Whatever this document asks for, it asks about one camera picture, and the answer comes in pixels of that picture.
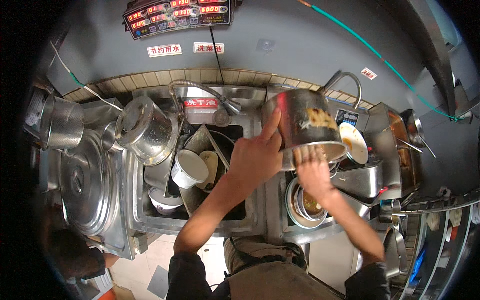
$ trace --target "plate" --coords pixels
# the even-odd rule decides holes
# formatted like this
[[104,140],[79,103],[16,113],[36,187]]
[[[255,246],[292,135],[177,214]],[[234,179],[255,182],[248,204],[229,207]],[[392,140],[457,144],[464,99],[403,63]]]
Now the plate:
[[323,220],[318,221],[310,221],[305,219],[304,217],[300,216],[295,208],[293,207],[293,197],[297,192],[299,187],[298,178],[295,177],[290,184],[288,184],[287,192],[285,193],[285,206],[287,207],[288,216],[292,219],[292,221],[297,224],[298,226],[305,228],[305,229],[312,229],[315,227],[319,227]]
[[352,124],[343,122],[338,127],[342,142],[348,146],[347,156],[363,165],[368,161],[368,149],[361,133]]

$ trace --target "apron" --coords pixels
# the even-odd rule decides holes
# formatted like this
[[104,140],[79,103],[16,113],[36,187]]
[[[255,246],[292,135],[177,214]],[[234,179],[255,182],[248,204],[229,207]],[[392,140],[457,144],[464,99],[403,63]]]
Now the apron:
[[[225,242],[224,252],[233,274],[227,278],[233,300],[340,299],[307,274],[303,251],[295,244],[275,246],[262,237],[236,238]],[[255,258],[258,263],[249,265]]]

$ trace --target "large pot lid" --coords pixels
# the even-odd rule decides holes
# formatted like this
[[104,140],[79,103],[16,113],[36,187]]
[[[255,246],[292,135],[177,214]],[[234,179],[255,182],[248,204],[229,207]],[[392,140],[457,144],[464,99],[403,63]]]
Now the large pot lid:
[[77,147],[61,160],[61,193],[67,218],[83,234],[94,236],[111,222],[115,210],[109,157],[96,131],[86,129]]

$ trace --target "white label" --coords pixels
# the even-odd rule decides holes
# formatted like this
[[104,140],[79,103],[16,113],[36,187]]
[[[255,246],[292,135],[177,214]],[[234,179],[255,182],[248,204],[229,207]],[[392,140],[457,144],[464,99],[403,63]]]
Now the white label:
[[373,73],[372,71],[370,71],[368,68],[363,68],[363,70],[361,70],[361,73],[363,75],[365,75],[368,79],[372,80],[373,78],[377,77],[377,74]]
[[148,57],[182,54],[180,44],[148,47],[147,51],[148,51]]
[[[225,51],[225,45],[222,43],[215,43],[216,52],[218,54],[223,54]],[[215,53],[213,48],[213,43],[193,43],[193,52],[194,53]]]

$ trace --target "hand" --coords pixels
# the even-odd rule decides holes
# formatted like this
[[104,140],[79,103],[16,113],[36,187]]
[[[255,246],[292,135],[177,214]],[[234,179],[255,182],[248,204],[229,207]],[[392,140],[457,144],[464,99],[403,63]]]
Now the hand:
[[330,182],[330,170],[321,146],[309,145],[293,150],[300,185],[317,202],[329,210],[338,199],[340,192]]
[[253,191],[282,168],[282,137],[276,132],[281,115],[276,108],[260,135],[235,143],[227,176],[238,185]]

